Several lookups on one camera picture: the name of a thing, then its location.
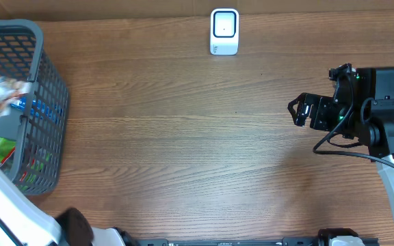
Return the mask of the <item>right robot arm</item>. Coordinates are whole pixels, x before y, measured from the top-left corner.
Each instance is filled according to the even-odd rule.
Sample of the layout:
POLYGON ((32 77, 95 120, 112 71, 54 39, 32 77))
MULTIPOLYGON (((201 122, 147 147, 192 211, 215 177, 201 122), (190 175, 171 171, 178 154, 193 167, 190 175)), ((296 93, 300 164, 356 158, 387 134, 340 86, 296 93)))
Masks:
POLYGON ((332 96, 302 93, 287 108, 296 126, 325 131, 315 154, 352 156, 376 164, 394 222, 394 66, 329 70, 332 96))

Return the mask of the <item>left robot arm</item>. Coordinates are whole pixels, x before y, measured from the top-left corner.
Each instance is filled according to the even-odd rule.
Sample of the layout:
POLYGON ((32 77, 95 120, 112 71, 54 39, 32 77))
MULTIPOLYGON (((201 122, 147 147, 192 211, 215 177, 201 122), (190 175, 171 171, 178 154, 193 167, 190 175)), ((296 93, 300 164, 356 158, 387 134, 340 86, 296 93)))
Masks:
MULTIPOLYGON (((28 82, 0 75, 0 117, 24 96, 28 82)), ((52 217, 31 203, 0 170, 0 245, 134 245, 118 228, 92 227, 76 208, 52 217)))

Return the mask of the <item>blue snack bar wrapper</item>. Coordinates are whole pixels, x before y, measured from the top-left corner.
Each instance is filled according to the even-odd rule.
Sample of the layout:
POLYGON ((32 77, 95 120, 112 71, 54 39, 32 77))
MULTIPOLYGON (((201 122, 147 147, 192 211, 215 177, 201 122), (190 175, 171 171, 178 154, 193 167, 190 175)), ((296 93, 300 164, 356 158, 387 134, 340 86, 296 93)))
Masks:
MULTIPOLYGON (((18 111, 24 111, 26 108, 27 99, 22 97, 21 99, 15 100, 10 106, 18 111)), ((29 110, 30 116, 43 119, 43 116, 47 116, 50 120, 54 121, 55 124, 59 124, 61 117, 64 112, 59 105, 52 104, 51 106, 46 105, 41 100, 32 100, 31 108, 29 110)))

